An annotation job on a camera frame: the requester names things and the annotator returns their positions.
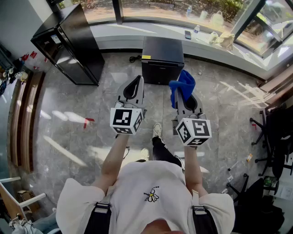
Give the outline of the person's right cream shoe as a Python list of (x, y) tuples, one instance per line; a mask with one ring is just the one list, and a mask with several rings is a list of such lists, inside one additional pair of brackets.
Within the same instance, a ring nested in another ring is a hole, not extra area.
[(162, 135), (162, 125), (160, 123), (155, 123), (153, 127), (153, 138), (154, 137), (161, 137)]

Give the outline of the curved wooden bench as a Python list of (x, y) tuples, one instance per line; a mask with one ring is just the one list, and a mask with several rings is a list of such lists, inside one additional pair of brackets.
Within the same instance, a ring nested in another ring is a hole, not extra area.
[(12, 103), (10, 127), (11, 162), (27, 172), (33, 171), (33, 128), (37, 103), (45, 73), (29, 72), (25, 83), (16, 82), (15, 100)]

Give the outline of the small black mini fridge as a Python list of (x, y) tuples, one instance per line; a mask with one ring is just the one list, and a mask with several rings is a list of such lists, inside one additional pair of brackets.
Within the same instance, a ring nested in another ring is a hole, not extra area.
[(163, 37), (144, 37), (142, 58), (144, 82), (168, 85), (177, 80), (184, 67), (182, 41)]

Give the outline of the blue cleaning cloth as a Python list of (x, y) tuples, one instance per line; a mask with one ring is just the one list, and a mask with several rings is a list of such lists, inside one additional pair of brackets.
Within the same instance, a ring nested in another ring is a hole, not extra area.
[(192, 77), (192, 75), (186, 71), (181, 70), (179, 79), (178, 80), (172, 80), (169, 82), (169, 87), (171, 90), (171, 103), (172, 108), (176, 109), (175, 107), (175, 91), (177, 88), (180, 88), (183, 93), (183, 99), (187, 101), (189, 97), (192, 95), (193, 89), (195, 87), (195, 79)]

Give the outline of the small green box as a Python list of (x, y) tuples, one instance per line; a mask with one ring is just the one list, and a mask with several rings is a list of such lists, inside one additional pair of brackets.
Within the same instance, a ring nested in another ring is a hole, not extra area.
[(266, 187), (275, 187), (278, 180), (274, 176), (265, 176), (264, 177), (264, 186)]

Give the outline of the grey window ledge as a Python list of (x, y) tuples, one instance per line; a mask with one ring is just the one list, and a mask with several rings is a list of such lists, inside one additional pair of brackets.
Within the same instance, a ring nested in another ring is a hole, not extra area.
[(182, 41), (183, 52), (200, 58), (217, 61), (256, 75), (264, 80), (293, 74), (293, 36), (267, 58), (238, 44), (231, 51), (219, 45), (210, 45), (209, 34), (199, 32), (186, 39), (183, 27), (152, 23), (100, 24), (90, 27), (100, 49), (141, 49), (146, 36), (164, 37)]

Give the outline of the cream fabric bag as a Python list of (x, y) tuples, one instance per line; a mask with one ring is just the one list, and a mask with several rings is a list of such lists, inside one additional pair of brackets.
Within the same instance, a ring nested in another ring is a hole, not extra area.
[(235, 35), (229, 32), (223, 32), (217, 39), (216, 44), (219, 44), (223, 48), (226, 48), (230, 51), (233, 49)]

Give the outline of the person's left forearm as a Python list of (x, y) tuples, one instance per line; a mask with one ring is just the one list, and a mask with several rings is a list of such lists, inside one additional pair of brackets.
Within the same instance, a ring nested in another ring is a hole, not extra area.
[(119, 134), (105, 158), (100, 176), (92, 183), (92, 186), (100, 188), (104, 194), (107, 194), (108, 188), (113, 186), (117, 180), (125, 149), (127, 147), (129, 135)]

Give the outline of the tall black fridge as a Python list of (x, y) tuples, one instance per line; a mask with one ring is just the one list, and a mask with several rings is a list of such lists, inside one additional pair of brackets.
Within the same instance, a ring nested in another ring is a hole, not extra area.
[(99, 85), (105, 61), (81, 4), (52, 13), (31, 42), (75, 85)]

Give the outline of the brown wooden panel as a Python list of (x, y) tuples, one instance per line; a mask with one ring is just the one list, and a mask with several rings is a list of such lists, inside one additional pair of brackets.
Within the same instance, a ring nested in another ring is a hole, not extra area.
[(285, 106), (285, 108), (293, 106), (293, 70), (279, 74), (263, 84), (260, 89), (266, 93), (264, 95), (264, 101), (268, 105), (265, 108), (266, 111), (279, 106)]

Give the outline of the black office chair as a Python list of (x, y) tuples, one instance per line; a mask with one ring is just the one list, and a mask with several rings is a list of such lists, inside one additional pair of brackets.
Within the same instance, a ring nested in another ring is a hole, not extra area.
[(283, 169), (289, 169), (293, 174), (293, 163), (288, 162), (289, 155), (293, 153), (293, 105), (286, 107), (282, 104), (269, 111), (260, 111), (262, 123), (250, 118), (250, 123), (256, 124), (261, 128), (261, 133), (255, 142), (256, 145), (264, 137), (262, 147), (266, 148), (267, 157), (255, 159), (255, 163), (265, 161), (265, 168), (259, 176), (263, 176), (266, 169), (271, 167), (273, 175), (277, 180), (280, 179)]

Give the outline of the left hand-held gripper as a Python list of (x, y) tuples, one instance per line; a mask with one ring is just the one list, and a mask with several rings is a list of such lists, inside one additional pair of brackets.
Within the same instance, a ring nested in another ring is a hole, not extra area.
[(144, 99), (143, 76), (138, 75), (124, 82), (118, 89), (117, 96), (118, 101), (110, 110), (110, 127), (117, 134), (136, 135), (147, 112), (147, 109), (142, 107)]

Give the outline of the white flower print t-shirt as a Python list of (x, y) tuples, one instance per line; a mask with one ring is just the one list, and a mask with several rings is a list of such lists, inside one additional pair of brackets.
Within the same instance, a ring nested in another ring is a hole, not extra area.
[(157, 220), (165, 221), (171, 231), (196, 234), (193, 206), (209, 211), (218, 234), (230, 234), (234, 227), (234, 205), (228, 194), (190, 192), (179, 166), (147, 161), (125, 165), (107, 193), (68, 179), (57, 204), (56, 221), (62, 234), (83, 234), (86, 218), (102, 201), (111, 205), (110, 234), (141, 234)]

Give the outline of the cardboard box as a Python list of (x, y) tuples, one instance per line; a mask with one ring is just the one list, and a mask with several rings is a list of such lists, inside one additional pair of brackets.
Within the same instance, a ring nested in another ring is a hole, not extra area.
[[(34, 193), (31, 190), (20, 190), (17, 192), (17, 194), (20, 196), (22, 202), (35, 197)], [(39, 210), (40, 206), (38, 202), (34, 202), (28, 205), (27, 208), (34, 213)]]

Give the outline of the black trousers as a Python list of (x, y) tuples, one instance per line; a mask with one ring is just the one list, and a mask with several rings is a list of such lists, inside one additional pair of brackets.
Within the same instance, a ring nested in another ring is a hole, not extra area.
[(153, 145), (153, 158), (154, 160), (166, 161), (169, 163), (173, 163), (178, 165), (180, 168), (182, 167), (181, 161), (175, 157), (170, 151), (167, 149), (165, 143), (160, 137), (152, 138)]

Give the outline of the white metal frame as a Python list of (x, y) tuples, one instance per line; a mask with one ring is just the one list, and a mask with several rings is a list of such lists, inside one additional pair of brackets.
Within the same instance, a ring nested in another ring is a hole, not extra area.
[(11, 218), (11, 220), (15, 219), (25, 219), (27, 221), (27, 217), (25, 215), (25, 212), (23, 210), (24, 207), (28, 207), (29, 205), (38, 202), (39, 200), (46, 197), (45, 193), (42, 193), (40, 195), (37, 195), (35, 197), (29, 198), (26, 201), (18, 202), (11, 193), (4, 187), (4, 183), (13, 182), (20, 180), (21, 177), (10, 177), (5, 179), (0, 179), (0, 195), (2, 197), (2, 200), (4, 202), (4, 205), (8, 211), (8, 214)]

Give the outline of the cream ceramic mug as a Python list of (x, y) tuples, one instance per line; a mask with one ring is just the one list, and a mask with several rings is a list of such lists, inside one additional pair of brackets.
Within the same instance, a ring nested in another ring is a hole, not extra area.
[(20, 80), (22, 83), (25, 83), (28, 79), (28, 73), (24, 70), (15, 74), (15, 78)]

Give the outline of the dark window frame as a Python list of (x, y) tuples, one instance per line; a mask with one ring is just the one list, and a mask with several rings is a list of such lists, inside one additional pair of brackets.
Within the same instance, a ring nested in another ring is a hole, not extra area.
[(293, 45), (293, 0), (45, 0), (52, 11), (80, 4), (91, 24), (153, 22), (234, 35), (266, 58)]

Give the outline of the person's right forearm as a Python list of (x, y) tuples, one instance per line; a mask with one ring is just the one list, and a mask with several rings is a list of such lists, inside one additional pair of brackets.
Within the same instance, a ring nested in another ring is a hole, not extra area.
[(186, 187), (190, 193), (196, 191), (199, 197), (208, 194), (202, 184), (202, 172), (197, 159), (196, 148), (184, 147), (184, 167)]

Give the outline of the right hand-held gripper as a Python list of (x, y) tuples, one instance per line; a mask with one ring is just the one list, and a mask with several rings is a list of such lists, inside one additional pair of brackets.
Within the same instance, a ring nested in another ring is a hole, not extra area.
[(187, 99), (185, 108), (182, 91), (177, 88), (176, 101), (177, 117), (172, 120), (173, 135), (178, 135), (184, 146), (202, 145), (212, 137), (212, 130), (210, 120), (203, 113), (201, 100), (192, 94)]

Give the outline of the white mesh bag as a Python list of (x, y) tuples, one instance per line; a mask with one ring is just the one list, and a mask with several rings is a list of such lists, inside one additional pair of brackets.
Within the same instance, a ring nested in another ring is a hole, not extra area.
[(35, 234), (35, 228), (31, 220), (26, 219), (14, 220), (9, 222), (9, 226), (12, 228), (11, 234)]

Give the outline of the clear bag with red labels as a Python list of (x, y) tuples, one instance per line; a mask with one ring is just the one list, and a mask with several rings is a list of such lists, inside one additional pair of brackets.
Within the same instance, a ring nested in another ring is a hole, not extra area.
[(40, 52), (27, 53), (21, 57), (21, 60), (32, 71), (47, 72), (51, 67), (51, 62)]

